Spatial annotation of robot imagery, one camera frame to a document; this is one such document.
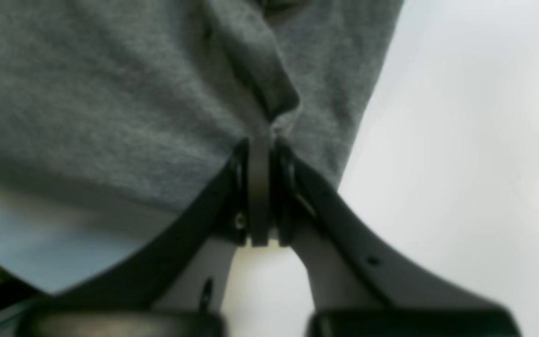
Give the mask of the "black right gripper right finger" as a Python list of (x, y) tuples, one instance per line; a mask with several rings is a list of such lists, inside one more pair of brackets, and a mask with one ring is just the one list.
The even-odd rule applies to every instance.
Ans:
[(383, 241), (284, 139), (274, 144), (274, 206), (279, 243), (303, 262), (321, 311), (503, 310)]

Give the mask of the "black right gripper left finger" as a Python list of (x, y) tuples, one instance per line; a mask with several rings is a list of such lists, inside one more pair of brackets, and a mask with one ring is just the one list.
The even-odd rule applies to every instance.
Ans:
[(105, 273), (51, 306), (96, 309), (220, 309), (233, 256), (246, 242), (248, 141), (180, 217)]

